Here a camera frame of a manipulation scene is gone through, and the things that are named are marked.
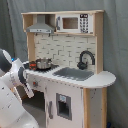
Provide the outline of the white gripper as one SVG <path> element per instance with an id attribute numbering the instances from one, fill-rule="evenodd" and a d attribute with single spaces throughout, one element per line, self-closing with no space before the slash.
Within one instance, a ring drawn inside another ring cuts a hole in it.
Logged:
<path id="1" fill-rule="evenodd" d="M 23 84 L 23 87 L 25 89 L 25 92 L 27 93 L 27 96 L 29 98 L 32 98 L 34 96 L 34 93 L 29 85 L 29 83 L 27 82 L 27 75 L 26 75 L 26 71 L 23 67 L 19 68 L 18 71 L 18 77 L 20 82 Z"/>

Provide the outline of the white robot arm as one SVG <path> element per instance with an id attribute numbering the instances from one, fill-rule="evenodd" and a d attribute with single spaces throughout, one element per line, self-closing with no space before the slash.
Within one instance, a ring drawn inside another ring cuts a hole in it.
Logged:
<path id="1" fill-rule="evenodd" d="M 11 89 L 22 86 L 28 97 L 34 96 L 19 58 L 0 48 L 0 128 L 39 128 L 35 118 L 22 106 L 21 98 Z"/>

